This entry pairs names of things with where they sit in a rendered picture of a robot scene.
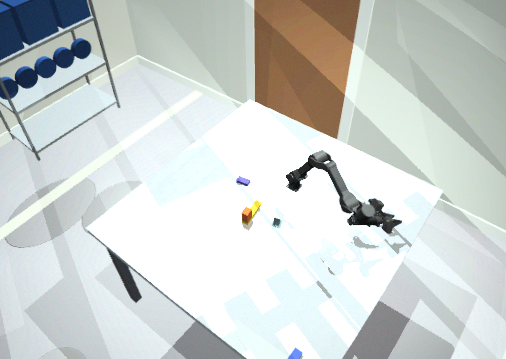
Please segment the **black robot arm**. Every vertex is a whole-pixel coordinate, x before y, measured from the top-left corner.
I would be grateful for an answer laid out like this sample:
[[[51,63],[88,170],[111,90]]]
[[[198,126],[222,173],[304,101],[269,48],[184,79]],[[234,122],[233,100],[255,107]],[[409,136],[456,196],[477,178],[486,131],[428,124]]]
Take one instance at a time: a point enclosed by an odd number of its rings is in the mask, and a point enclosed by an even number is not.
[[[330,161],[325,164],[325,162]],[[289,181],[287,188],[297,192],[303,184],[300,182],[306,179],[308,172],[313,168],[324,170],[328,173],[338,194],[338,203],[343,213],[351,215],[347,219],[347,223],[352,225],[366,225],[367,220],[371,216],[379,216],[384,207],[384,203],[376,198],[368,200],[368,203],[359,201],[354,194],[349,192],[344,180],[342,179],[338,169],[337,162],[332,159],[332,155],[324,150],[309,155],[308,161],[300,168],[286,174]],[[354,213],[355,212],[355,213]],[[381,213],[380,213],[381,214]]]

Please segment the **dark blue flat bar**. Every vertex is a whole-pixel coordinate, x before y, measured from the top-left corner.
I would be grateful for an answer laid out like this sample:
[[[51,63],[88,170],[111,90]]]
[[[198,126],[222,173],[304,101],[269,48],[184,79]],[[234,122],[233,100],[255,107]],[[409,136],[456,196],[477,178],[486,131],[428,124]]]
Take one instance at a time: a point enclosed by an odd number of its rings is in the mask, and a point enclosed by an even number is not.
[[[294,351],[292,352],[292,354],[290,354],[287,359],[299,359],[301,357],[302,353],[303,352],[301,352],[300,350],[295,348]]]

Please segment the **small blue bar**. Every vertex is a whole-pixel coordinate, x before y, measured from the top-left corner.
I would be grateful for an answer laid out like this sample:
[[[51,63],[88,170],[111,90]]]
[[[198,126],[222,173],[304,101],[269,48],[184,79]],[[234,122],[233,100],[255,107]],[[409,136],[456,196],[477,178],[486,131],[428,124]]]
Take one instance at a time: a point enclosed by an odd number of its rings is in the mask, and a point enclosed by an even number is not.
[[[237,183],[240,183],[240,184],[243,184],[245,186],[248,186],[249,183],[250,183],[250,180],[249,179],[246,179],[246,178],[243,178],[241,176],[239,176],[236,180]]]

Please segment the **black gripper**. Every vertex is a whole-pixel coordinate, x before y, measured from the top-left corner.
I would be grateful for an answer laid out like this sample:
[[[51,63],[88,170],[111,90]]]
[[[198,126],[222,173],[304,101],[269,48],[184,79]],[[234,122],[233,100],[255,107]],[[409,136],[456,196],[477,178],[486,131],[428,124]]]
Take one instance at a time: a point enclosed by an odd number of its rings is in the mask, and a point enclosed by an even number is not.
[[[380,214],[381,213],[381,214]],[[371,216],[366,223],[367,227],[370,227],[371,225],[375,225],[377,227],[380,227],[380,224],[382,224],[382,229],[387,233],[392,233],[392,228],[402,223],[402,220],[392,219],[394,218],[393,214],[383,212],[378,213],[379,216]]]

